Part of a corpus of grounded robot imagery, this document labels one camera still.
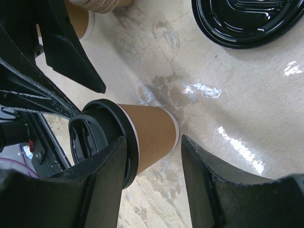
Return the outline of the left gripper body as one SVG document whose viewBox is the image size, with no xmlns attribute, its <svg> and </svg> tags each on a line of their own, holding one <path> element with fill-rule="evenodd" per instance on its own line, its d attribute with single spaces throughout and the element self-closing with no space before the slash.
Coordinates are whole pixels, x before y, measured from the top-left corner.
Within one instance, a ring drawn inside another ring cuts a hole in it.
<svg viewBox="0 0 304 228">
<path fill-rule="evenodd" d="M 44 115 L 0 106 L 0 167 L 63 171 L 71 167 Z"/>
</svg>

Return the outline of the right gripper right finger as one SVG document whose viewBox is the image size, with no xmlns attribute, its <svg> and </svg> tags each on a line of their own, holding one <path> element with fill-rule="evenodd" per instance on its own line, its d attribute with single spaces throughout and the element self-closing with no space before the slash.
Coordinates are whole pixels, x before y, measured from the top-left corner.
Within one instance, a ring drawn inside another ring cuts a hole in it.
<svg viewBox="0 0 304 228">
<path fill-rule="evenodd" d="M 304 176 L 271 180 L 241 170 L 181 138 L 181 158 L 195 228 L 301 228 Z"/>
</svg>

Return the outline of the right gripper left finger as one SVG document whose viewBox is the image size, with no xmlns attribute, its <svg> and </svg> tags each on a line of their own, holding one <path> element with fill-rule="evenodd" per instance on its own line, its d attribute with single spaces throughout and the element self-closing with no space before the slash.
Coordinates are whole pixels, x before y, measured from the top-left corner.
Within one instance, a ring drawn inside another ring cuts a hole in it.
<svg viewBox="0 0 304 228">
<path fill-rule="evenodd" d="M 126 139 L 118 137 L 101 152 L 48 179 L 1 170 L 1 227 L 117 227 L 126 149 Z"/>
</svg>

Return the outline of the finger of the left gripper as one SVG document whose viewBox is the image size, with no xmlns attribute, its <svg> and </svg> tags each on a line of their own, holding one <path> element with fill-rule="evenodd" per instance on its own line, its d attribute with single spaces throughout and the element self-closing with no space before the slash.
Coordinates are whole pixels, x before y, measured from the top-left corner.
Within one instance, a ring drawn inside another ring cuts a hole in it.
<svg viewBox="0 0 304 228">
<path fill-rule="evenodd" d="M 0 28 L 0 103 L 15 110 L 54 114 L 66 119 L 79 109 L 40 70 L 43 53 L 35 27 L 10 35 Z"/>
<path fill-rule="evenodd" d="M 90 90 L 105 93 L 106 85 L 79 41 L 65 3 L 37 0 L 35 8 L 47 65 Z"/>
</svg>

